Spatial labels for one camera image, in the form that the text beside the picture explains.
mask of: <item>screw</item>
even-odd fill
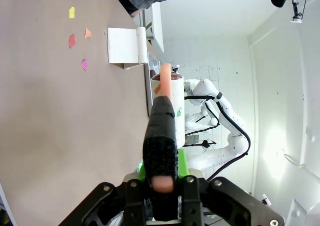
[[[215,185],[215,186],[220,186],[220,185],[222,185],[222,183],[221,183],[220,180],[216,180],[216,181],[214,182],[214,185]]]
[[[136,182],[131,182],[131,187],[136,187],[137,186],[137,183]]]
[[[192,177],[187,177],[186,181],[187,181],[188,183],[192,183],[192,182],[194,181],[194,179],[193,179]]]
[[[271,220],[270,221],[270,226],[278,226],[279,222],[277,220]]]

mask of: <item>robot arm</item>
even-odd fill
[[[198,80],[185,80],[184,82],[186,92],[188,96],[202,96],[202,95],[211,95],[215,99],[213,100],[215,103],[220,103],[223,108],[223,111],[242,129],[245,130],[246,125],[244,120],[237,115],[230,104],[230,102],[219,92],[213,83],[208,80],[204,79],[201,81]],[[190,100],[190,102],[194,105],[201,105],[207,103],[209,109],[214,109],[210,101],[205,99],[195,99]],[[194,155],[194,154],[187,154],[188,158],[188,165],[190,168],[204,170],[212,165],[218,166],[223,165],[226,162],[234,159],[237,157],[238,154],[243,154],[248,146],[249,143],[245,136],[229,122],[225,116],[220,113],[219,114],[219,121],[221,125],[226,127],[230,134],[228,135],[228,145],[221,149],[215,149],[210,151],[205,151],[201,155]]]

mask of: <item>paper scrap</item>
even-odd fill
[[[86,29],[85,29],[85,33],[84,33],[84,37],[85,37],[85,38],[89,38],[89,37],[91,37],[91,36],[92,36],[91,31],[89,31],[89,29],[86,28]]]
[[[76,42],[76,35],[72,34],[69,37],[69,48],[70,49],[75,46],[75,44],[76,44],[75,42]]]
[[[82,65],[82,68],[83,68],[84,70],[87,70],[87,69],[88,69],[88,60],[83,60],[82,63],[81,63],[81,65]]]
[[[154,89],[154,93],[157,95],[159,93],[159,91],[161,90],[161,85],[159,84],[155,89]]]
[[[179,107],[176,116],[177,116],[177,117],[181,116],[181,112],[182,112],[182,106]]]
[[[70,10],[69,10],[69,18],[72,19],[75,17],[75,8],[74,7],[71,7]]]

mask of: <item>white ceiling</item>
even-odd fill
[[[163,37],[249,35],[276,9],[271,0],[167,0],[161,2]]]

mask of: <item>brown tabletop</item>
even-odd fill
[[[136,27],[118,0],[0,0],[0,182],[19,225],[59,224],[142,159],[144,69],[108,64],[107,27]]]

